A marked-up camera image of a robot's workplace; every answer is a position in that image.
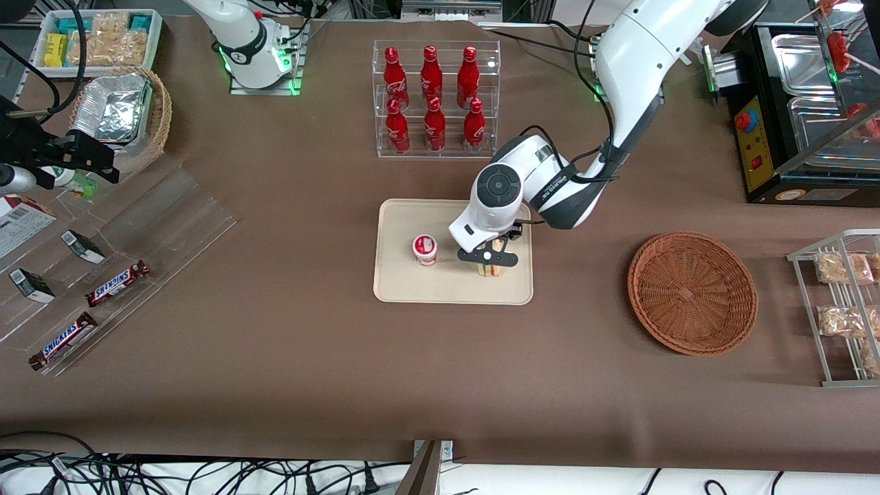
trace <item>white robotic arm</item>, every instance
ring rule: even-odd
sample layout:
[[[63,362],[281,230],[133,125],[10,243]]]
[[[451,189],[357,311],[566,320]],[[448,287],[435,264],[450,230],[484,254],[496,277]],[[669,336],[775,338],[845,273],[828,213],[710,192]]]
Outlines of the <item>white robotic arm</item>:
[[[670,67],[733,0],[634,0],[603,34],[597,77],[614,112],[614,136],[582,173],[557,162],[541,137],[516,137],[480,171],[471,201],[450,233],[466,253],[508,232],[526,201],[553,228],[572,229],[592,213],[650,125]]]
[[[293,68],[290,28],[258,18],[246,0],[183,1],[208,23],[232,76],[242,86],[270,86]]]

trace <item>wicker bread basket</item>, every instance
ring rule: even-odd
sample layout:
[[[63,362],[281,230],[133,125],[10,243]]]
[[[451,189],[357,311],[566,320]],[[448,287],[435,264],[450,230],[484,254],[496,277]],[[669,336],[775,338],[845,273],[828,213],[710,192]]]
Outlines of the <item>wicker bread basket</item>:
[[[165,141],[168,139],[168,132],[171,129],[171,95],[162,84],[162,80],[152,72],[138,66],[120,67],[114,70],[114,76],[124,76],[126,74],[140,74],[148,78],[153,86],[153,97],[150,104],[150,114],[147,117],[147,136],[150,140],[146,148],[136,155],[119,152],[116,155],[114,166],[124,174],[136,174],[143,170],[147,165],[155,161],[165,148]],[[70,115],[70,127],[73,128],[73,122],[77,118],[79,105],[83,100],[84,90],[79,93],[77,99],[73,103],[73,113]]]
[[[627,290],[645,329],[692,356],[731,351],[752,332],[758,312],[743,262],[701,233],[664,233],[642,245],[630,264]]]

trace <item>yellow control panel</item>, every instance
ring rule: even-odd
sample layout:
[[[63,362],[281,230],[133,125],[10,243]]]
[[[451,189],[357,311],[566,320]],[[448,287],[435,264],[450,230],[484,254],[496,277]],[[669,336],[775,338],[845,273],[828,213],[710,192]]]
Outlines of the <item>yellow control panel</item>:
[[[739,157],[743,161],[745,186],[751,193],[774,175],[770,147],[756,96],[734,118],[737,127]]]

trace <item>foil tray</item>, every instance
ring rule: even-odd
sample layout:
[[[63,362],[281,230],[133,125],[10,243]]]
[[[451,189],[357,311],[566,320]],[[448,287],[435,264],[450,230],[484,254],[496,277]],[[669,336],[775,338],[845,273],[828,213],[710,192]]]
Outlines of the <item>foil tray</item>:
[[[788,115],[798,151],[807,149],[846,120],[840,115],[837,101],[829,97],[793,98],[788,102]],[[805,161],[814,167],[837,168],[842,173],[880,173],[880,139],[844,134]]]
[[[780,34],[771,45],[785,92],[792,96],[834,94],[818,36]]]
[[[144,131],[151,99],[150,80],[143,76],[95,78],[85,87],[73,127],[102,143],[123,146]]]

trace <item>beige tray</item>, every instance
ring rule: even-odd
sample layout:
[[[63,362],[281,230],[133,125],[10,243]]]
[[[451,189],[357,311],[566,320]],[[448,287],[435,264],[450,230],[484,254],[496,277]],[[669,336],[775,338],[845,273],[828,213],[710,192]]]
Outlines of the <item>beige tray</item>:
[[[376,269],[373,293],[384,302],[446,304],[500,304],[521,306],[532,299],[532,230],[508,244],[519,263],[500,277],[481,277],[474,263],[456,256],[458,244],[449,224],[467,201],[444,199],[389,199],[379,208]],[[523,204],[518,218],[531,219]],[[426,233],[436,239],[437,262],[424,267],[415,262],[413,239]]]

